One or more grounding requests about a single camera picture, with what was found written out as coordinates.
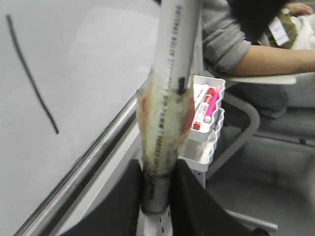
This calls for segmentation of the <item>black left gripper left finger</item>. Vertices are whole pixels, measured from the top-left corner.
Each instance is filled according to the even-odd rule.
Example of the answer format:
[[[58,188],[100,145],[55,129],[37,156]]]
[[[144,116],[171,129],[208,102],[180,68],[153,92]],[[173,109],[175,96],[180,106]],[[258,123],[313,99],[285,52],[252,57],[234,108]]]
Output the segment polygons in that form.
[[[64,236],[135,236],[143,188],[138,160],[130,160],[106,198]]]

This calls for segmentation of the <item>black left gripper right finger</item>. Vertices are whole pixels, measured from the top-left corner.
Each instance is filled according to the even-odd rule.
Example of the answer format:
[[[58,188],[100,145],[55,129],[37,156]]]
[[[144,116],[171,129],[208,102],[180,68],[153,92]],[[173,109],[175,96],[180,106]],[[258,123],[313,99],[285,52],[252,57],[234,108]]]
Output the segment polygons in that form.
[[[177,160],[170,189],[174,236],[268,236],[250,231],[229,215],[195,178],[184,160]]]

